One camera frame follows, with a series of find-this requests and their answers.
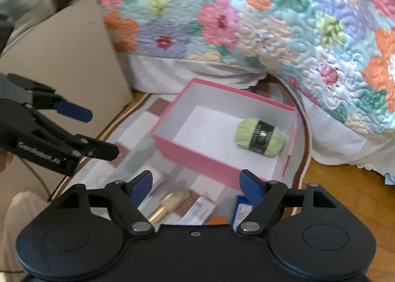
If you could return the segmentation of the blue wipes packet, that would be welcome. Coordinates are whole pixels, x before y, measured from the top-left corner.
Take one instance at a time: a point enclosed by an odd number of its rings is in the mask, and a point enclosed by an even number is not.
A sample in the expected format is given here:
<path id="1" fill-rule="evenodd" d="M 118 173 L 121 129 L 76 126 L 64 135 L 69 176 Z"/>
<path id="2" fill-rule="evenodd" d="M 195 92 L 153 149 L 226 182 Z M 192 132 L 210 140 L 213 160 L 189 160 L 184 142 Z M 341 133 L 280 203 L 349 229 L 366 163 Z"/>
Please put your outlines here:
<path id="1" fill-rule="evenodd" d="M 237 229 L 238 225 L 251 213 L 253 205 L 248 198 L 243 195 L 236 196 L 236 204 L 232 215 L 232 228 Z"/>

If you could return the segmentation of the gold capped foundation bottle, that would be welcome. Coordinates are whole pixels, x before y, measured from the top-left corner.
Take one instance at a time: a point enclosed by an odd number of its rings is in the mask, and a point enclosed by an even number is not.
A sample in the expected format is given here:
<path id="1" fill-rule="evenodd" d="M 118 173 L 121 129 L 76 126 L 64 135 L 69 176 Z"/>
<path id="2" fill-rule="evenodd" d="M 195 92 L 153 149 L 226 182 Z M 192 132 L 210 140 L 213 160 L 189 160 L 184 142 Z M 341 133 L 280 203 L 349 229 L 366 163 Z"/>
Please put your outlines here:
<path id="1" fill-rule="evenodd" d="M 158 224 L 168 214 L 173 213 L 190 196 L 190 191 L 185 189 L 174 189 L 159 201 L 158 207 L 148 216 L 151 224 Z"/>

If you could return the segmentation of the orange makeup sponge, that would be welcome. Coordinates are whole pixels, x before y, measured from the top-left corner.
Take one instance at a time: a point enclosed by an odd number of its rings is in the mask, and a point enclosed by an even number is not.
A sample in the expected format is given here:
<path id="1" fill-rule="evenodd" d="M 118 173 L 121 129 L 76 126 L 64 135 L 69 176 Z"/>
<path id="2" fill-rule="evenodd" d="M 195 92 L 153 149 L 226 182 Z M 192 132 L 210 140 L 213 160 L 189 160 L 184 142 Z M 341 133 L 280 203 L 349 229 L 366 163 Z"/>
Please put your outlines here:
<path id="1" fill-rule="evenodd" d="M 208 225 L 222 225 L 228 224 L 228 221 L 223 217 L 211 217 L 207 222 Z"/>

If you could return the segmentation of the white small carton box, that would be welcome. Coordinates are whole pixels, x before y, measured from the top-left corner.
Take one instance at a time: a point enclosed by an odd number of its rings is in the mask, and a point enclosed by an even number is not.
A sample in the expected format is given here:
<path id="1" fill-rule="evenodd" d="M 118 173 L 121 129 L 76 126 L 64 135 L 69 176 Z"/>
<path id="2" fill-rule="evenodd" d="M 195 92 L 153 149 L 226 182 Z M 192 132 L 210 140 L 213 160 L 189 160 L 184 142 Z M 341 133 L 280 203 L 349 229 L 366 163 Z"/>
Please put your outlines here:
<path id="1" fill-rule="evenodd" d="M 192 207 L 185 213 L 178 225 L 194 226 L 203 225 L 215 210 L 215 203 L 209 201 L 203 196 L 199 197 Z"/>

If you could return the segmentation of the checkered oval rug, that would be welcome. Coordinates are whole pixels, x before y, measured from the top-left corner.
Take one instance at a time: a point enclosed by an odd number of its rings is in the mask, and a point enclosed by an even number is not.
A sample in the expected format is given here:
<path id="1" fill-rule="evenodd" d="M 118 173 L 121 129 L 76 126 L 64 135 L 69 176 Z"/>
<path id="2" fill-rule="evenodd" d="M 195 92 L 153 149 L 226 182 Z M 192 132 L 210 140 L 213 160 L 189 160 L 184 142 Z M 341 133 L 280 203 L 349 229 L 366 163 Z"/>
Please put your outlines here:
<path id="1" fill-rule="evenodd" d="M 151 135 L 152 128 L 161 114 L 178 95 L 152 95 L 148 101 L 123 121 L 110 136 L 110 142 L 119 148 L 113 161 L 89 161 L 75 176 L 67 177 L 58 189 L 61 194 L 75 184 L 88 189 L 99 189 L 110 182 L 131 181 L 144 170 L 151 171 L 153 186 L 149 195 L 139 206 L 139 211 L 148 217 L 159 205 L 160 199 L 174 189 L 190 191 L 190 196 L 173 213 L 164 217 L 166 224 L 178 224 L 194 202 L 201 196 L 215 203 L 211 217 L 223 217 L 231 223 L 236 196 L 240 187 L 234 189 L 210 177 L 198 174 L 164 157 L 157 149 Z M 282 180 L 290 188 L 300 188 L 311 158 L 306 153 L 307 140 L 300 136 L 301 124 L 296 122 L 295 142 Z"/>

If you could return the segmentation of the green yarn ball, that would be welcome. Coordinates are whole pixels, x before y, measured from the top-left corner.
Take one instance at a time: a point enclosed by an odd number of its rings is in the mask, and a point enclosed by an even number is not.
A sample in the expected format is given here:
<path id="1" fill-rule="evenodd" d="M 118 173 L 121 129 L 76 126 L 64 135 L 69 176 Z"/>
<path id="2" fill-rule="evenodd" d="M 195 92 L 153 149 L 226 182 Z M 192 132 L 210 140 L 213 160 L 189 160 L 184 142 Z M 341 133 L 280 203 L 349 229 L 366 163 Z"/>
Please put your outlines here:
<path id="1" fill-rule="evenodd" d="M 282 131 L 257 118 L 244 119 L 238 123 L 234 143 L 244 150 L 266 156 L 277 157 L 285 139 Z"/>

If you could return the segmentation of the pink cardboard box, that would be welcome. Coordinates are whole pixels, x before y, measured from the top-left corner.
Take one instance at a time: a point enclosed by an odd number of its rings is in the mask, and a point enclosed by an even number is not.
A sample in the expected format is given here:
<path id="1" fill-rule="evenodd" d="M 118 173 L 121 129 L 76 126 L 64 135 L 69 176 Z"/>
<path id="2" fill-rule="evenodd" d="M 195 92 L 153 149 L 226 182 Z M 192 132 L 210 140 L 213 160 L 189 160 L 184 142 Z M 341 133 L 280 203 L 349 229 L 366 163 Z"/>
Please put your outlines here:
<path id="1" fill-rule="evenodd" d="M 294 107 L 193 79 L 164 110 L 151 135 L 167 159 L 238 189 L 243 169 L 263 181 L 282 180 L 295 142 L 296 117 Z M 257 118 L 282 131 L 285 144 L 279 156 L 270 158 L 236 146 L 236 127 L 247 118 Z"/>

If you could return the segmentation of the floral quilt bedspread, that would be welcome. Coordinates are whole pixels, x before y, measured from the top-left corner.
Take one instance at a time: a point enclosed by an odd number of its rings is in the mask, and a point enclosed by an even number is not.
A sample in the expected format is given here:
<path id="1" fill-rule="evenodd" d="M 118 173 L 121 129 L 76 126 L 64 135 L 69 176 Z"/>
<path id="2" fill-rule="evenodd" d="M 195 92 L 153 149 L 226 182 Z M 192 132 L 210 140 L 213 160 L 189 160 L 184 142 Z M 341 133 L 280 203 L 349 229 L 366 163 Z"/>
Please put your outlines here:
<path id="1" fill-rule="evenodd" d="M 265 70 L 361 135 L 394 135 L 394 0 L 100 0 L 127 58 Z"/>

